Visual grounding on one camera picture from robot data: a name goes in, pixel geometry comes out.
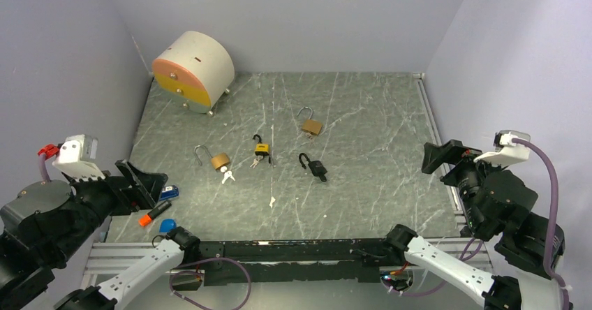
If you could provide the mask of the small brass padlock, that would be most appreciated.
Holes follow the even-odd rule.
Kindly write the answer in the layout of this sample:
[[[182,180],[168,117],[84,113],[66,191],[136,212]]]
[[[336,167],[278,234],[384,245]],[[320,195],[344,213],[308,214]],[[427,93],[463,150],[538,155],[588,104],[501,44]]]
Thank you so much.
[[[215,169],[216,171],[223,172],[222,168],[227,169],[228,166],[231,164],[230,158],[226,153],[220,153],[213,156],[206,146],[197,145],[193,148],[193,155],[199,166],[203,165],[198,155],[198,152],[200,150],[203,150],[203,152],[209,157],[209,161],[213,169]]]

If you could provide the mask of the yellow padlock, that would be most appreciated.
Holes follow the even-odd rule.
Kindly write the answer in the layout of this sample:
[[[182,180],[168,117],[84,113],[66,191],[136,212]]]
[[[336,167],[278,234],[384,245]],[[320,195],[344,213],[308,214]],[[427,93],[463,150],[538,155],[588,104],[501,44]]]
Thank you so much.
[[[271,157],[271,153],[270,153],[269,144],[263,143],[261,136],[258,134],[253,135],[252,139],[256,142],[255,149],[254,149],[255,157],[256,156],[264,156],[265,157],[264,159],[267,159],[268,163],[272,164],[272,157]]]

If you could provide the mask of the black padlock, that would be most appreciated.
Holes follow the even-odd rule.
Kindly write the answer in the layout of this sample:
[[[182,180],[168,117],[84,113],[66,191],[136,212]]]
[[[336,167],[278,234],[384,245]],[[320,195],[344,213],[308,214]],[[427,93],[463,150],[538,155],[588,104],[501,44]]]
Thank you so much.
[[[317,177],[322,182],[327,181],[327,178],[326,178],[327,169],[325,168],[325,166],[322,164],[321,161],[319,161],[319,160],[312,161],[308,157],[308,155],[305,153],[300,153],[298,156],[298,159],[299,159],[300,165],[304,169],[309,169],[311,171],[311,174],[314,177]]]

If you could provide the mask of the large brass padlock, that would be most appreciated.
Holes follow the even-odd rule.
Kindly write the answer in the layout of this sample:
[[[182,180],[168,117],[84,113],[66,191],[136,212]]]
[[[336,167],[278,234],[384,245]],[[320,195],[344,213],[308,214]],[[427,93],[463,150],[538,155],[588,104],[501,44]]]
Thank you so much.
[[[323,128],[323,124],[321,122],[313,119],[314,111],[312,108],[310,108],[308,106],[304,106],[304,107],[300,108],[297,113],[297,116],[300,116],[300,114],[305,110],[309,112],[309,117],[302,124],[301,131],[303,131],[309,135],[312,135],[312,136],[320,135],[322,128]]]

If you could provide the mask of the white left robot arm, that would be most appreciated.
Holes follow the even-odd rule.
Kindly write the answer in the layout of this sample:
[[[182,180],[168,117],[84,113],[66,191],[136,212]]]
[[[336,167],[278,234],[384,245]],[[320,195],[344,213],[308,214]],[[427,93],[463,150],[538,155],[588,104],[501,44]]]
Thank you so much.
[[[1,308],[21,309],[47,290],[55,269],[111,215],[156,205],[168,176],[143,172],[126,160],[120,173],[98,179],[36,182],[1,208]],[[200,258],[200,240],[176,227],[145,257],[98,286],[71,292],[59,309],[123,309],[167,270],[190,268]]]

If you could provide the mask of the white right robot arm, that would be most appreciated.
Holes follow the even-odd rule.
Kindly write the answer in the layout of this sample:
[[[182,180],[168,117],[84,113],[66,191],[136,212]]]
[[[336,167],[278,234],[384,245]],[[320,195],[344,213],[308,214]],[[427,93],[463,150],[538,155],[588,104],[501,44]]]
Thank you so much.
[[[384,256],[424,268],[469,296],[483,309],[571,309],[570,287],[556,271],[565,253],[565,234],[557,224],[558,176],[549,157],[528,138],[496,134],[495,150],[481,152],[458,140],[426,143],[422,171],[451,165],[442,183],[456,188],[474,239],[499,241],[495,251],[517,269],[515,276],[479,270],[441,251],[414,230],[395,226],[384,241]],[[510,171],[510,166],[537,154],[549,173],[548,216],[533,211],[537,193]]]

